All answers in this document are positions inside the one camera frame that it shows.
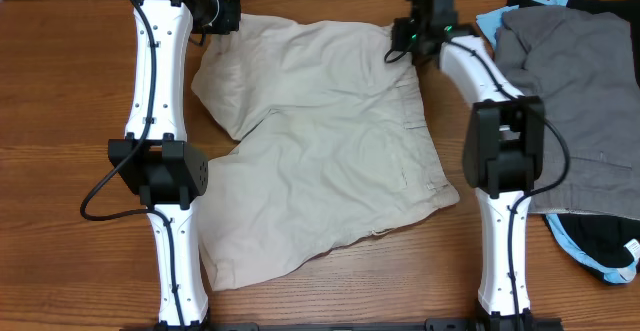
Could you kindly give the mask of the beige shorts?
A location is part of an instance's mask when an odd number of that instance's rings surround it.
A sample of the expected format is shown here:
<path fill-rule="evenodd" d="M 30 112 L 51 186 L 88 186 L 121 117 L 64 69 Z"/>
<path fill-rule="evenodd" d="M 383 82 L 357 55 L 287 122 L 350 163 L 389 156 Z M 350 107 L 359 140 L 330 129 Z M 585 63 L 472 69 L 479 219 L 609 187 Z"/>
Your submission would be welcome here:
<path fill-rule="evenodd" d="M 193 92 L 235 141 L 196 201 L 211 287 L 284 276 L 457 203 L 409 58 L 389 27 L 244 15 L 206 50 Z"/>

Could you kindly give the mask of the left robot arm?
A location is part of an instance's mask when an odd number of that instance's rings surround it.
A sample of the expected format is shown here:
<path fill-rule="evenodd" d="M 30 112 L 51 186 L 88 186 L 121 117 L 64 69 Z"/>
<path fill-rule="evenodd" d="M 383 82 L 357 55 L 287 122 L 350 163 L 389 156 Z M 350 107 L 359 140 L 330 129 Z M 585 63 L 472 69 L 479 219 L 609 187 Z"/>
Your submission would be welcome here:
<path fill-rule="evenodd" d="M 157 330 L 211 329 L 200 273 L 195 200 L 208 185 L 206 155 L 184 121 L 185 59 L 191 37 L 239 27 L 240 0 L 131 0 L 137 55 L 134 97 L 108 158 L 140 200 L 153 230 L 161 301 Z"/>

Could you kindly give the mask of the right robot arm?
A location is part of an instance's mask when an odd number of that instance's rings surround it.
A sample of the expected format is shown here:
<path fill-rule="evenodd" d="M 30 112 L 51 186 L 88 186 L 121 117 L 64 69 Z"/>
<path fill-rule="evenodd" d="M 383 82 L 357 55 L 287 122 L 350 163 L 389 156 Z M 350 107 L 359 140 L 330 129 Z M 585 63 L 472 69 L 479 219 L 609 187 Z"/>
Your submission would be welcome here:
<path fill-rule="evenodd" d="M 472 27 L 458 22 L 454 0 L 407 0 L 385 60 L 436 59 L 471 107 L 462 169 L 481 211 L 483 270 L 478 314 L 451 321 L 466 330 L 541 330 L 526 286 L 528 192 L 542 171 L 544 106 L 509 84 Z"/>

